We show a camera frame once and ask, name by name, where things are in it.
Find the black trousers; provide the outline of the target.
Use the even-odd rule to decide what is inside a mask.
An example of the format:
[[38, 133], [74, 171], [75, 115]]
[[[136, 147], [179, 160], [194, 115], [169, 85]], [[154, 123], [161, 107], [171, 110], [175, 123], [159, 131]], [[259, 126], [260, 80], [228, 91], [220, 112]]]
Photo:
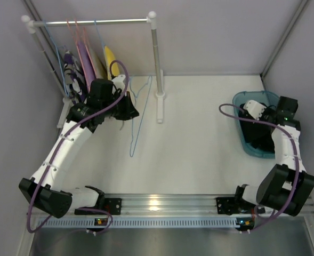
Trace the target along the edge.
[[[238, 117], [255, 120], [244, 109], [243, 111], [239, 111]], [[247, 122], [242, 120], [239, 120], [239, 123], [244, 141], [250, 148], [259, 151], [260, 157], [275, 153], [274, 142], [271, 138], [272, 128], [270, 126], [257, 122]]]

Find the light blue wire hanger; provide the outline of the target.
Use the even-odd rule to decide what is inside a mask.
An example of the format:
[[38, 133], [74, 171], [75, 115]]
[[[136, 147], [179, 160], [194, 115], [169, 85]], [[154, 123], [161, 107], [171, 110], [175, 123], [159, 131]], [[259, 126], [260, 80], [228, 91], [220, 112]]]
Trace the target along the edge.
[[142, 109], [142, 112], [140, 113], [140, 115], [138, 117], [138, 122], [136, 123], [135, 120], [131, 121], [131, 142], [130, 142], [130, 148], [129, 148], [129, 157], [130, 158], [133, 158], [135, 155], [135, 151], [136, 151], [136, 147], [138, 144], [142, 123], [143, 123], [144, 116], [146, 113], [147, 103], [149, 101], [152, 81], [153, 81], [153, 77], [148, 76], [147, 80], [145, 81], [145, 83], [143, 85], [141, 85], [138, 89], [134, 89], [133, 88], [133, 78], [134, 78], [134, 76], [130, 77], [130, 81], [129, 81], [129, 89], [133, 95], [133, 106], [136, 107], [137, 103], [139, 103], [139, 101], [141, 99], [141, 97], [140, 97], [141, 92], [146, 92], [147, 95], [144, 98], [143, 109]]

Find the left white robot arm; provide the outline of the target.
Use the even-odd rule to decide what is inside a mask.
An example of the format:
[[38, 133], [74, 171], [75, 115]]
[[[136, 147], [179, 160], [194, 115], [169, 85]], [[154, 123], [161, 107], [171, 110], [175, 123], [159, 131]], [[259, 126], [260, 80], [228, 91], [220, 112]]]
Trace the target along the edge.
[[95, 79], [84, 102], [73, 105], [62, 132], [45, 161], [31, 178], [23, 178], [19, 189], [31, 206], [62, 218], [69, 211], [101, 209], [104, 192], [92, 186], [63, 191], [65, 177], [82, 145], [107, 117], [119, 121], [138, 117], [127, 90], [125, 75], [111, 80]]

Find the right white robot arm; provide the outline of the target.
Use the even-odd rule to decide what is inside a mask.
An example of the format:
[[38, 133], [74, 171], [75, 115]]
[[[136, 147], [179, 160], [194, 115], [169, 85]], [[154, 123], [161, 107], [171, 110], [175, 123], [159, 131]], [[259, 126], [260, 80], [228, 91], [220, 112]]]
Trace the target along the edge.
[[300, 155], [301, 124], [295, 119], [298, 101], [281, 96], [274, 108], [255, 100], [234, 105], [239, 114], [234, 119], [247, 123], [248, 130], [258, 138], [261, 132], [270, 135], [275, 165], [257, 186], [243, 184], [236, 188], [236, 204], [265, 206], [297, 216], [314, 188], [314, 176], [307, 173]]

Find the grey trousers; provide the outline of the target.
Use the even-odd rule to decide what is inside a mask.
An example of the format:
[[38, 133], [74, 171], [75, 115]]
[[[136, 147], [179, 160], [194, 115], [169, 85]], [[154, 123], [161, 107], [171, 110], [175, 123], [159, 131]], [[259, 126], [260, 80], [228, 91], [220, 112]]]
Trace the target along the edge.
[[89, 54], [96, 78], [107, 79], [108, 78], [107, 70], [105, 69], [97, 53], [92, 48], [90, 48]]

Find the purple trousers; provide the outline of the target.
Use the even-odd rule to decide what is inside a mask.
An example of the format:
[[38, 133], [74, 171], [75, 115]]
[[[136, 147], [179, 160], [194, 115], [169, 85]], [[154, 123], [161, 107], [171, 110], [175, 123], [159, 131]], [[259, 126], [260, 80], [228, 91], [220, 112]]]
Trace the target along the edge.
[[82, 69], [84, 72], [85, 80], [86, 80], [86, 87], [87, 87], [87, 90], [90, 91], [91, 83], [96, 79], [96, 76], [95, 76], [95, 73], [91, 64], [90, 55], [83, 42], [78, 41], [76, 45], [77, 45], [77, 50], [80, 57]]

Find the yellow trousers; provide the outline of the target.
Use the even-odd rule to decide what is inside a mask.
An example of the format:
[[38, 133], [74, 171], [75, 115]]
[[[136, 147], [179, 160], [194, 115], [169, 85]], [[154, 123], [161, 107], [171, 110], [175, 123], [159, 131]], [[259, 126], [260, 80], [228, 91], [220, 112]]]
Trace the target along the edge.
[[117, 59], [113, 51], [106, 45], [103, 48], [103, 52], [104, 52], [104, 59], [106, 62], [106, 67], [107, 67], [107, 76], [109, 80], [112, 80], [114, 77], [117, 77], [120, 75], [118, 63], [116, 62], [114, 63], [114, 61]]

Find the blue hanger far left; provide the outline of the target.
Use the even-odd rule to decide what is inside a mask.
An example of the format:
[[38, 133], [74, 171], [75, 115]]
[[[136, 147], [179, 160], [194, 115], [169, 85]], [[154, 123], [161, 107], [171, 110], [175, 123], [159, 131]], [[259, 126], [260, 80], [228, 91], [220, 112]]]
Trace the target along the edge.
[[64, 90], [64, 93], [66, 94], [67, 98], [69, 97], [69, 93], [67, 91], [67, 86], [66, 86], [66, 81], [65, 81], [65, 75], [64, 75], [64, 70], [63, 70], [63, 65], [62, 65], [62, 61], [61, 61], [61, 57], [60, 57], [60, 52], [59, 52], [59, 47], [57, 46], [56, 42], [54, 41], [54, 38], [53, 36], [51, 35], [48, 27], [47, 27], [47, 24], [45, 22], [45, 20], [43, 20], [43, 24], [44, 24], [44, 28], [46, 29], [47, 31], [47, 34], [55, 48], [55, 53], [57, 55], [57, 60], [58, 60], [58, 64], [59, 64], [59, 69], [60, 69], [60, 73], [61, 73], [61, 78], [62, 78], [62, 86], [63, 86], [63, 90]]

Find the teal plastic basin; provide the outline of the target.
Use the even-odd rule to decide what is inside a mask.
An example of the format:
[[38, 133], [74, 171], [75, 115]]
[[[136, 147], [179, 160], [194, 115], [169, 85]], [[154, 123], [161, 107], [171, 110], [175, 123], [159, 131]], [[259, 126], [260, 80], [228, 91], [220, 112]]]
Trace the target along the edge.
[[[279, 101], [279, 96], [269, 91], [251, 91], [239, 92], [233, 99], [232, 103], [240, 108], [249, 100], [255, 100], [266, 107], [266, 113], [273, 113]], [[264, 158], [274, 159], [274, 144], [271, 138], [271, 127], [249, 123], [241, 120], [236, 121], [237, 129], [242, 147], [246, 154]]]

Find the aluminium mounting rail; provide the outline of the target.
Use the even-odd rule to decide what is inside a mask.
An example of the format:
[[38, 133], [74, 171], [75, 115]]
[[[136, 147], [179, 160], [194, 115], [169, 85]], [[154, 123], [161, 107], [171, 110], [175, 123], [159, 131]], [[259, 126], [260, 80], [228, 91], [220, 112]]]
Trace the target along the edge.
[[66, 228], [96, 236], [120, 228], [227, 228], [250, 233], [283, 219], [293, 217], [229, 194], [112, 194], [105, 196], [102, 210], [70, 211], [62, 218], [32, 212], [29, 231]]

